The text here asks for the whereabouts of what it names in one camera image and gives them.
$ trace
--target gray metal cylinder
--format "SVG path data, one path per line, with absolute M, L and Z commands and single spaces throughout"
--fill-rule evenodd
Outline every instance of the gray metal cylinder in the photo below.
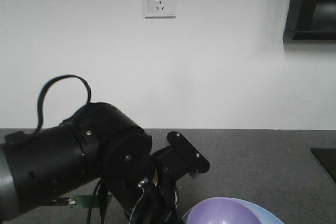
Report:
M 5 153 L 0 146 L 0 223 L 20 215 L 13 177 L 9 170 Z

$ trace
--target gray countertop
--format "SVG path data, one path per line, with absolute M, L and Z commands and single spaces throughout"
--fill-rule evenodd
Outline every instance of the gray countertop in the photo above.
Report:
M 16 131 L 0 130 L 0 138 Z M 166 146 L 172 129 L 147 129 L 153 151 Z M 336 148 L 336 131 L 204 130 L 180 131 L 210 162 L 208 173 L 177 182 L 178 212 L 185 213 L 209 197 L 232 197 L 256 203 L 285 224 L 336 223 L 336 184 L 310 152 L 312 147 Z M 91 182 L 66 196 L 90 195 Z M 4 224 L 85 223 L 87 211 L 69 207 L 39 207 Z M 98 223 L 94 209 L 91 223 Z M 113 199 L 106 224 L 126 224 Z

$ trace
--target black cable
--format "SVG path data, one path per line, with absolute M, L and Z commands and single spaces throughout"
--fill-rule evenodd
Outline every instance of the black cable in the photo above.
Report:
M 66 74 L 64 76 L 58 76 L 58 77 L 55 77 L 53 79 L 51 79 L 50 81 L 48 81 L 42 88 L 41 92 L 40 92 L 40 95 L 38 97 L 38 100 L 37 100 L 37 116 L 38 116 L 38 124 L 36 126 L 36 129 L 35 131 L 33 132 L 33 134 L 36 134 L 38 133 L 41 128 L 42 128 L 42 125 L 43 125 L 43 102 L 44 102 L 44 98 L 47 94 L 47 91 L 48 89 L 57 81 L 59 80 L 62 80 L 62 79 L 65 79 L 65 78 L 77 78 L 79 80 L 81 80 L 84 84 L 84 86 L 86 87 L 86 90 L 88 92 L 88 98 L 87 98 L 87 102 L 86 102 L 86 105 L 90 103 L 90 100 L 91 100 L 91 89 L 90 89 L 90 86 L 89 84 L 86 82 L 86 80 L 84 80 L 82 77 L 79 77 L 79 76 L 75 76 L 75 75 L 72 75 L 72 74 Z
M 108 189 L 101 183 L 98 190 L 100 224 L 104 224 L 108 206 Z
M 153 214 L 154 214 L 154 210 L 155 210 L 155 206 L 154 205 L 151 205 L 149 207 L 149 209 L 147 209 L 147 212 L 143 218 L 143 224 L 150 224 L 151 223 L 151 220 L 152 220 L 152 217 L 153 217 Z
M 95 189 L 93 190 L 93 193 L 92 193 L 92 196 L 91 196 L 91 199 L 90 199 L 90 205 L 89 205 L 88 217 L 86 219 L 86 224 L 90 224 L 93 203 L 95 202 L 95 197 L 96 197 L 98 188 L 100 186 L 100 183 L 101 183 L 101 180 L 98 181 L 98 183 L 96 184 Z
M 132 214 L 130 216 L 129 224 L 137 224 L 138 223 L 138 218 L 139 218 L 140 211 L 141 211 L 143 205 L 145 204 L 145 202 L 147 201 L 147 198 L 150 194 L 150 189 L 149 189 L 148 186 L 141 187 L 141 189 L 143 191 L 142 195 L 141 195 L 138 202 L 135 204 L 135 206 L 133 208 Z

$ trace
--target purple bowl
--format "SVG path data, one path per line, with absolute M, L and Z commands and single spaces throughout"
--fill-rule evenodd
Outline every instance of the purple bowl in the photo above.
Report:
M 209 198 L 192 208 L 186 224 L 262 224 L 247 207 L 229 198 Z

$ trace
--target black cabinet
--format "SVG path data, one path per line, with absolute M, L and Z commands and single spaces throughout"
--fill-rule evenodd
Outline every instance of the black cabinet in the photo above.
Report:
M 290 0 L 286 40 L 336 40 L 336 0 Z

